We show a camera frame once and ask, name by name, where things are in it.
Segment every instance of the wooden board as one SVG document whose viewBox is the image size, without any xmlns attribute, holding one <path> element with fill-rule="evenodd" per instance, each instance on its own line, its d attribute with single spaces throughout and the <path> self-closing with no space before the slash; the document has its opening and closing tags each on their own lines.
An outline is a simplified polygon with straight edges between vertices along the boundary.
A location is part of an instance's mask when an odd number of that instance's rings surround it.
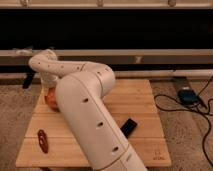
<svg viewBox="0 0 213 171">
<path fill-rule="evenodd" d="M 148 80 L 117 80 L 103 102 L 121 127 L 128 118 L 138 123 L 129 137 L 146 166 L 170 166 L 171 160 Z M 37 132 L 48 135 L 49 153 L 38 144 Z M 89 167 L 66 121 L 44 102 L 42 90 L 16 161 L 17 167 Z"/>
</svg>

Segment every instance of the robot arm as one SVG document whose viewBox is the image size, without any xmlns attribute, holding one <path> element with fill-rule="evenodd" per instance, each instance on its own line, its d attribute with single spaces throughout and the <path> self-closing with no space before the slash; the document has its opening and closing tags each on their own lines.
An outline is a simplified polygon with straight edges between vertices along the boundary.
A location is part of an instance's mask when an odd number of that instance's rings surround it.
<svg viewBox="0 0 213 171">
<path fill-rule="evenodd" d="M 104 64 L 52 60 L 46 57 L 47 52 L 54 54 L 44 51 L 29 64 L 38 72 L 61 77 L 56 81 L 58 107 L 92 168 L 146 171 L 101 100 L 114 85 L 113 71 Z"/>
</svg>

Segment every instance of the black remote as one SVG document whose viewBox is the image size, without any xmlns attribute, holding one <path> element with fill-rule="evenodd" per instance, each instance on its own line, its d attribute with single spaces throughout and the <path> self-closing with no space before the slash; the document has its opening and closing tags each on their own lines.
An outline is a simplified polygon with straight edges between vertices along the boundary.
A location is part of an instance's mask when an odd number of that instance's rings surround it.
<svg viewBox="0 0 213 171">
<path fill-rule="evenodd" d="M 133 132 L 138 124 L 132 119 L 128 119 L 125 124 L 121 127 L 121 131 L 125 135 L 126 138 Z"/>
</svg>

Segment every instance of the red object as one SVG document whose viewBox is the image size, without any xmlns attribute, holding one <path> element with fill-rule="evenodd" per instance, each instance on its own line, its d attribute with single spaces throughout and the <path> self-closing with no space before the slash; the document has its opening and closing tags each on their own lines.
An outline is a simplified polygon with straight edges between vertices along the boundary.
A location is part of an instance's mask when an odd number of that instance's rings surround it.
<svg viewBox="0 0 213 171">
<path fill-rule="evenodd" d="M 38 141 L 39 146 L 41 147 L 41 150 L 44 153 L 48 153 L 48 142 L 47 142 L 47 135 L 43 130 L 38 131 Z"/>
</svg>

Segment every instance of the orange object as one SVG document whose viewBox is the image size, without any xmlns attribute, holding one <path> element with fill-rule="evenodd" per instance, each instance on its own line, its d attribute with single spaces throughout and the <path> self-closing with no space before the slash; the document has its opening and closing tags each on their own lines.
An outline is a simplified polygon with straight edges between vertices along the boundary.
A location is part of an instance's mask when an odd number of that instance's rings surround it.
<svg viewBox="0 0 213 171">
<path fill-rule="evenodd" d="M 55 88 L 49 88 L 48 94 L 44 96 L 46 104 L 54 110 L 58 110 L 58 105 L 55 99 Z"/>
</svg>

